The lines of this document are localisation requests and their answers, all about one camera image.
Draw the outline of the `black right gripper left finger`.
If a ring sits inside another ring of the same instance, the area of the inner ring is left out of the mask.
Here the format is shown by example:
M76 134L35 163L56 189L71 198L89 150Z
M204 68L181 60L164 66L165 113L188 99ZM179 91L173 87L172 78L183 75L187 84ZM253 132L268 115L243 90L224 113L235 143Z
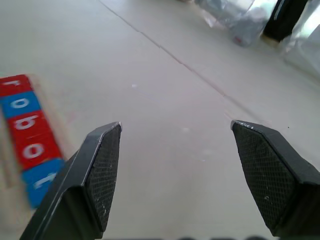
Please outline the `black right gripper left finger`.
M28 222L22 240L99 240L115 193L122 124L87 134Z

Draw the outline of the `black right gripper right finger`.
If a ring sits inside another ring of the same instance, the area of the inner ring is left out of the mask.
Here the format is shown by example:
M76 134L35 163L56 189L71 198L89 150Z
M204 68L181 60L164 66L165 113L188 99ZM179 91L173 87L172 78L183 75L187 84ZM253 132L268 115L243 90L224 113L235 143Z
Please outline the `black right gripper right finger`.
M320 172L275 129L230 124L246 183L274 237L319 237Z

